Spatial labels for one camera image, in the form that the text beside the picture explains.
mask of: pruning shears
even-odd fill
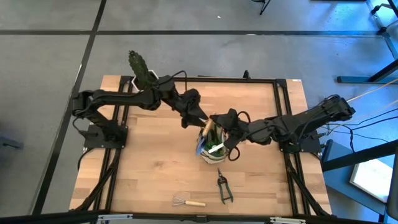
[[[220,169],[217,168],[217,170],[218,170],[217,184],[218,184],[218,187],[220,188],[221,201],[223,202],[223,204],[225,204],[225,200],[227,200],[227,199],[231,199],[231,202],[234,202],[234,197],[232,196],[231,190],[229,189],[229,186],[228,186],[228,181],[222,175]],[[228,191],[229,197],[224,198],[223,187],[221,186],[221,184],[225,184],[225,187],[226,187],[226,190]]]

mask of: black floor line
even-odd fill
[[[101,4],[99,5],[98,13],[93,25],[93,32],[98,30],[98,26],[100,25],[101,18],[104,12],[106,0],[101,0]],[[69,100],[67,103],[67,107],[64,111],[64,114],[62,116],[62,120],[60,123],[60,126],[58,127],[56,137],[54,139],[54,142],[52,144],[52,148],[49,154],[49,158],[47,159],[46,166],[44,168],[43,175],[41,176],[39,185],[37,186],[37,193],[36,197],[34,198],[34,206],[32,209],[32,214],[33,215],[40,215],[43,210],[43,206],[45,203],[45,198],[47,196],[47,193],[50,188],[51,180],[55,172],[55,168],[57,166],[58,158],[60,157],[61,149],[62,149],[62,144],[63,141],[65,140],[65,135],[68,130],[70,118],[72,116],[72,97],[75,96],[79,89],[81,82],[83,80],[83,76],[86,70],[86,66],[88,63],[88,59],[90,57],[91,50],[93,48],[94,40],[95,40],[95,35],[92,34],[90,35],[87,46],[85,49],[85,52],[83,54],[83,58],[81,60],[80,68],[76,76],[75,83],[73,84],[73,88],[71,90]]]
[[[313,35],[381,36],[377,31],[349,30],[0,30],[0,35]]]

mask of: floor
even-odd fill
[[[30,213],[89,39],[56,33],[9,35],[1,30],[91,30],[100,2],[0,0],[0,136],[24,143],[22,150],[0,150],[0,217]],[[380,2],[372,0],[375,5]],[[262,16],[260,9],[261,4],[249,0],[108,0],[98,30],[378,30],[365,2],[278,0],[271,1]],[[396,19],[388,9],[378,16],[383,24]],[[391,27],[389,33],[398,48],[397,30]],[[340,75],[371,76],[394,59],[384,38],[368,35],[97,35],[80,90],[97,89],[103,75],[130,75],[131,49],[161,75],[184,69],[190,76],[241,77],[249,70],[256,78],[302,79],[309,106],[335,93],[350,99],[377,88],[335,80]],[[362,120],[362,115],[396,100],[397,91],[398,86],[387,86],[353,101],[354,119]],[[358,130],[367,136],[373,133],[387,141],[398,137],[394,120]],[[347,134],[333,133],[322,141],[328,138],[349,146]],[[356,150],[380,143],[354,139]],[[67,211],[82,144],[83,138],[69,125],[45,213]],[[390,164],[392,157],[382,161]],[[374,212],[329,193],[335,215],[377,221]]]

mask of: black cable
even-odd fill
[[[354,136],[354,135],[356,135],[356,136],[359,136],[359,137],[362,137],[362,138],[367,138],[367,139],[373,139],[373,140],[380,140],[380,141],[384,141],[384,142],[389,142],[389,141],[387,141],[387,140],[385,140],[385,139],[382,139],[382,138],[372,138],[372,137],[367,137],[367,136],[363,136],[363,135],[361,135],[361,134],[355,134],[355,133],[347,133],[347,132],[344,132],[344,131],[332,131],[332,132],[335,132],[335,133],[342,133],[342,134],[350,134],[350,135],[352,135],[352,136]],[[351,150],[353,151],[353,152],[355,152],[355,150],[353,149],[354,148],[354,144],[353,144],[353,137],[350,137],[349,138],[349,140],[350,140],[350,144],[349,144],[349,146],[351,147]]]
[[[349,130],[349,146],[352,150],[352,152],[356,152],[354,149],[354,131],[349,128],[348,126],[342,125],[344,128]]]
[[[248,112],[246,112],[246,111],[241,111],[241,112],[238,113],[238,117],[239,117],[239,114],[244,114],[244,115],[246,115],[246,117],[248,118],[248,122],[249,122],[249,123],[251,122],[251,120],[250,120],[250,115],[249,115]]]
[[[377,123],[380,123],[380,122],[383,122],[383,121],[388,121],[388,120],[390,120],[390,119],[396,119],[396,118],[398,118],[398,116],[394,116],[394,117],[391,117],[391,118],[382,119],[382,120],[380,120],[380,121],[376,121],[376,122],[373,122],[373,123],[371,123],[371,124],[367,124],[367,125],[365,125],[365,126],[361,126],[361,127],[359,127],[359,128],[353,128],[353,130],[358,130],[358,129],[361,129],[361,128],[366,128],[366,127],[368,127],[368,126],[370,126],[370,125],[374,125],[374,124],[377,124]]]
[[[104,187],[105,183],[108,181],[109,177],[112,175],[112,173],[115,171],[115,165],[118,160],[118,157],[114,156],[112,163],[109,165],[109,167],[106,169],[106,172],[102,178],[98,180],[98,183],[95,185],[94,189],[91,191],[91,193],[86,197],[86,199],[83,201],[83,203],[77,207],[75,210],[85,210],[87,211],[90,207],[90,205],[93,203],[94,198],[101,192],[101,189]]]
[[[76,125],[75,125],[75,122],[77,121],[77,119],[79,119],[79,118],[75,118],[75,119],[72,121],[72,126],[77,130],[77,132],[79,132],[79,133],[81,134],[80,129],[78,129],[78,128],[76,127]]]
[[[77,162],[77,171],[80,170],[80,162],[83,159],[83,157],[89,153],[91,150],[93,150],[94,148],[87,148],[87,150],[80,156],[79,161]]]
[[[337,95],[334,94],[334,95],[330,95],[330,96],[326,97],[325,99],[323,99],[323,100],[322,100],[319,104],[317,104],[316,106],[321,105],[321,104],[324,103],[326,100],[329,100],[330,98],[332,98],[332,97],[334,97],[334,96],[337,96]],[[303,129],[301,130],[301,133],[300,133],[300,135],[298,136],[297,139],[298,139],[298,140],[301,139],[301,137],[303,136],[304,131],[305,131],[305,129],[307,128],[308,124],[310,124],[310,122],[311,122],[316,116],[318,116],[320,113],[323,113],[324,111],[327,111],[327,109],[329,109],[329,108],[331,108],[331,107],[333,107],[333,106],[335,106],[335,105],[336,105],[336,103],[332,104],[331,106],[329,106],[329,107],[327,107],[327,108],[324,108],[323,110],[321,110],[321,111],[317,112],[316,114],[314,114],[310,119],[308,119],[308,121],[305,123],[305,125],[304,125]]]
[[[170,81],[171,79],[173,79],[174,76],[179,75],[179,74],[181,74],[181,73],[184,73],[184,74],[185,74],[185,91],[187,91],[187,90],[188,90],[188,86],[187,86],[188,75],[187,75],[187,72],[184,71],[184,70],[181,70],[181,71],[177,72],[176,74],[172,75],[168,80],[166,80],[166,81],[160,83],[159,85],[164,84],[164,83],[167,83],[168,81]]]
[[[234,149],[238,152],[238,155],[237,155],[234,159],[231,159],[231,152],[232,152]],[[238,147],[236,147],[236,146],[235,146],[232,150],[230,150],[229,153],[228,153],[228,159],[229,159],[229,161],[231,161],[231,162],[238,160],[240,156],[241,156],[241,151],[240,151],[240,150],[238,149]]]
[[[345,128],[350,129],[349,127],[346,126],[346,124],[344,124],[344,125],[342,125],[342,126],[345,127]],[[332,131],[332,132],[343,133],[343,134],[351,134],[351,133],[347,133],[347,132],[344,132],[344,131]],[[389,141],[387,141],[387,140],[385,140],[385,139],[382,139],[382,138],[372,138],[372,137],[367,137],[367,136],[363,136],[363,135],[360,135],[360,134],[354,134],[354,135],[360,136],[360,137],[362,137],[362,138],[368,138],[368,139],[374,139],[374,140],[381,140],[381,141],[389,142]]]
[[[370,120],[372,120],[372,119],[374,119],[374,118],[378,118],[378,117],[380,117],[380,116],[383,116],[383,115],[385,115],[385,114],[391,113],[391,112],[396,111],[396,110],[398,110],[398,108],[393,109],[393,110],[390,110],[390,111],[387,111],[387,112],[382,113],[382,114],[380,114],[380,115],[377,115],[377,116],[375,116],[375,117],[366,119],[366,120],[364,120],[364,121],[361,121],[359,124],[345,124],[345,125],[350,125],[350,126],[353,126],[353,125],[360,125],[360,124],[362,124],[363,122],[370,121]]]

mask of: chair leg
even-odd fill
[[[376,6],[375,8],[372,9],[371,14],[375,15],[375,13],[380,9],[381,6]]]
[[[261,12],[260,12],[260,16],[261,16],[262,13],[266,10],[266,7],[268,6],[268,4],[269,4],[270,2],[271,2],[271,0],[268,0],[267,3],[266,3],[266,0],[263,1],[262,9],[261,9]]]
[[[387,27],[382,27],[382,28],[379,29],[377,34],[382,34],[382,33],[386,32],[386,31],[387,31]]]
[[[390,28],[391,26],[394,26],[394,25],[396,25],[396,24],[398,24],[398,20],[397,20],[397,21],[394,21],[394,22],[391,22],[390,25],[388,25],[388,26],[386,27],[386,29],[388,29],[388,28]]]
[[[22,143],[4,137],[0,137],[0,147],[2,146],[10,146],[16,149],[20,149],[22,148]]]
[[[392,7],[390,6],[390,4],[386,4],[386,3],[382,3],[382,4],[380,5],[380,7],[387,7],[387,8],[389,8],[389,9],[392,9]]]

